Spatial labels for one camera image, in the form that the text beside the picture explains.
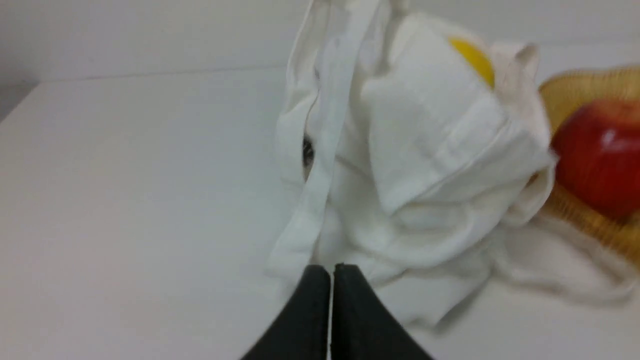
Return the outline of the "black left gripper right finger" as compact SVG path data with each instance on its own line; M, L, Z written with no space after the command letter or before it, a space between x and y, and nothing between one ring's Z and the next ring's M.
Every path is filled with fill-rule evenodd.
M333 272L332 360L431 360L391 315L361 269L340 263Z

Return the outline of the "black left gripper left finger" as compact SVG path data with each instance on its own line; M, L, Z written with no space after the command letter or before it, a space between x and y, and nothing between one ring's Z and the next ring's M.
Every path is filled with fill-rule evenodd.
M243 360L325 360L331 288L326 269L308 265L284 308Z

